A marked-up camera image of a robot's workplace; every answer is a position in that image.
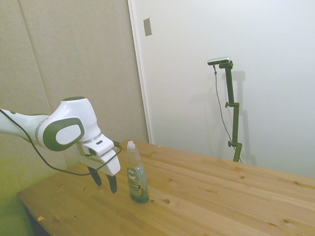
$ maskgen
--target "wall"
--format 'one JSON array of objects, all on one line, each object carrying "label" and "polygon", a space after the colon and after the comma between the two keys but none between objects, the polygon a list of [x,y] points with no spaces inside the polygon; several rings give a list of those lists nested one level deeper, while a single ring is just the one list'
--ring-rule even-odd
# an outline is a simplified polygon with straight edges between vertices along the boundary
[{"label": "wall", "polygon": [[[103,134],[148,141],[127,1],[0,0],[0,108],[51,114],[85,96]],[[52,165],[78,163],[75,147],[39,148]],[[0,134],[0,235],[32,235],[16,193],[53,175],[23,139]]]},{"label": "wall", "polygon": [[[243,162],[315,177],[315,3],[130,0],[154,144],[232,160],[209,59],[230,56]],[[153,34],[145,36],[143,20]],[[232,108],[218,69],[227,129]]]}]

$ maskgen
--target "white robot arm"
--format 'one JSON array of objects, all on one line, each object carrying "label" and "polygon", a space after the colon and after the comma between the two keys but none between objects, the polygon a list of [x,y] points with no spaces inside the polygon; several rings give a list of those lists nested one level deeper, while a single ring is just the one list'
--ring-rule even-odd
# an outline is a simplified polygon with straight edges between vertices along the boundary
[{"label": "white robot arm", "polygon": [[[101,133],[88,99],[66,98],[50,116],[29,116],[2,110],[0,133],[17,135],[29,141],[22,129],[8,117],[18,123],[36,145],[52,151],[63,151],[76,144],[80,152],[80,162],[86,164],[90,171],[106,163],[99,170],[107,174],[112,191],[116,191],[115,174],[120,170],[120,164],[116,152],[112,150],[114,143]],[[94,171],[93,174],[95,182],[101,185],[97,172]]]}]

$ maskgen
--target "white wall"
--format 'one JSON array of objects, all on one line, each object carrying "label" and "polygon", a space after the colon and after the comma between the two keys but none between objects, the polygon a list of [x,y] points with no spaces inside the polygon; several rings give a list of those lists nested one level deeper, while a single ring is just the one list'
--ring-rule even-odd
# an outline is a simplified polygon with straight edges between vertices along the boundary
[{"label": "white wall", "polygon": [[[243,162],[315,177],[315,2],[130,0],[152,143],[233,159],[213,68],[230,56]],[[143,20],[151,18],[153,35]],[[218,69],[221,103],[227,101]],[[232,132],[232,108],[222,108]]]}]

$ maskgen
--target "black cable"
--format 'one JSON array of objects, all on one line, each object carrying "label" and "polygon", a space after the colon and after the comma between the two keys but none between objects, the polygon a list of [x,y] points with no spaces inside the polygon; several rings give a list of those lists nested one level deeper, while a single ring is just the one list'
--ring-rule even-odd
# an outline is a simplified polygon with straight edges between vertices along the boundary
[{"label": "black cable", "polygon": [[219,102],[219,108],[220,108],[221,120],[222,120],[223,125],[224,125],[224,128],[225,128],[225,130],[226,130],[226,132],[227,132],[227,135],[228,135],[228,137],[229,137],[229,139],[230,139],[230,142],[232,142],[231,136],[230,136],[229,132],[227,131],[227,128],[226,128],[226,126],[225,126],[225,122],[224,122],[224,119],[223,119],[223,115],[222,115],[222,108],[221,108],[221,103],[220,103],[219,94],[218,94],[218,86],[217,86],[217,71],[216,71],[216,66],[215,66],[215,65],[213,65],[213,68],[214,68],[214,70],[215,70],[215,77],[216,77],[216,92],[217,92],[217,98],[218,98],[218,102]]},{"label": "black cable", "polygon": [[123,148],[120,146],[120,145],[117,145],[117,147],[120,148],[120,150],[112,157],[110,158],[106,163],[104,163],[103,165],[101,165],[100,167],[98,167],[97,169],[95,169],[94,171],[91,171],[89,173],[86,173],[86,174],[79,174],[79,173],[75,173],[75,172],[71,172],[71,171],[65,171],[65,170],[61,170],[61,169],[58,169],[56,167],[53,167],[51,166],[46,160],[45,158],[40,154],[40,152],[37,150],[35,144],[33,143],[31,137],[29,136],[29,134],[25,131],[25,129],[20,126],[15,120],[13,120],[10,116],[8,116],[2,109],[0,109],[0,112],[2,114],[4,114],[11,122],[13,122],[16,126],[18,126],[27,136],[27,138],[29,139],[31,145],[33,146],[33,148],[35,149],[35,151],[37,152],[37,154],[39,155],[39,157],[45,162],[45,164],[47,166],[49,166],[50,168],[56,170],[56,171],[60,171],[60,172],[64,172],[64,173],[68,173],[68,174],[72,174],[72,175],[76,175],[76,176],[88,176],[88,175],[91,175],[95,172],[97,172],[100,168],[104,167],[108,162],[110,162],[114,157],[116,157],[122,150]]}]

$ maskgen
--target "wood grain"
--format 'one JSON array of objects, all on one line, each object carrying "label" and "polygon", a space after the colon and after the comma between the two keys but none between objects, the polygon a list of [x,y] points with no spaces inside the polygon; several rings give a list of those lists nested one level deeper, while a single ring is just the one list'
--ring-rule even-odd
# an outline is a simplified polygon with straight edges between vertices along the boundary
[{"label": "wood grain", "polygon": [[[129,196],[126,142],[112,194],[106,175],[54,175],[18,196],[52,236],[314,236],[315,179],[135,142],[150,200]],[[78,164],[69,168],[84,173]]]}]

